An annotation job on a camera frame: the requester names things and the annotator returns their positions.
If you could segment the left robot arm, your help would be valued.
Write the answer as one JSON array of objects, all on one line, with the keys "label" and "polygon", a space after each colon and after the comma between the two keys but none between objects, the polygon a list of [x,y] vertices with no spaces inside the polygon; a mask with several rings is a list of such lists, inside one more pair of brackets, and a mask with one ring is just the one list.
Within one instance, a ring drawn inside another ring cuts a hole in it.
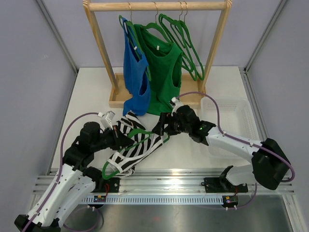
[{"label": "left robot arm", "polygon": [[62,158],[49,187],[25,215],[14,221],[21,232],[59,232],[64,222],[91,192],[104,188],[101,171],[90,167],[94,154],[110,148],[119,150],[134,143],[117,126],[102,131],[97,122],[87,122]]}]

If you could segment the green hanger with metal hook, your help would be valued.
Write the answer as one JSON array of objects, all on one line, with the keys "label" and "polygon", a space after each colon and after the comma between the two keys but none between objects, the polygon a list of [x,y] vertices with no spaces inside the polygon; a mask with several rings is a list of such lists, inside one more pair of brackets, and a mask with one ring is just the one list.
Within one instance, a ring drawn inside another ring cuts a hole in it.
[{"label": "green hanger with metal hook", "polygon": [[104,180],[116,176],[128,177],[133,175],[136,165],[162,147],[170,138],[166,133],[159,136],[143,129],[133,129],[127,136],[133,139],[134,144],[114,152],[108,158],[102,168]]}]

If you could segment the zebra striped tank top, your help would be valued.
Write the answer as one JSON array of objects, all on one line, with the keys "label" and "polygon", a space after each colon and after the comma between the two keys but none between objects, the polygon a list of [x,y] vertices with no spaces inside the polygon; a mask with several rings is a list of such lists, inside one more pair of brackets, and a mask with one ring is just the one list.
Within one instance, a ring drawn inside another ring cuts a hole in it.
[{"label": "zebra striped tank top", "polygon": [[168,140],[169,135],[157,135],[148,131],[132,112],[117,121],[117,126],[127,138],[133,140],[133,144],[114,152],[102,168],[102,177],[108,180],[113,177],[128,177],[134,174],[135,167]]}]

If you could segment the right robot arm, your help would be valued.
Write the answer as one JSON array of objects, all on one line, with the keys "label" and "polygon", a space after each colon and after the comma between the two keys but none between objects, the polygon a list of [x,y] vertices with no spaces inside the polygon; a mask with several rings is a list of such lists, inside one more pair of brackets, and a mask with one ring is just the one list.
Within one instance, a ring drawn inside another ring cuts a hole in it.
[{"label": "right robot arm", "polygon": [[275,140],[256,141],[229,135],[218,125],[200,120],[188,105],[180,106],[171,113],[161,113],[152,131],[157,135],[169,136],[187,133],[196,143],[221,148],[249,162],[239,167],[230,165],[215,180],[205,182],[214,192],[233,192],[242,184],[260,184],[269,190],[276,190],[292,169]]}]

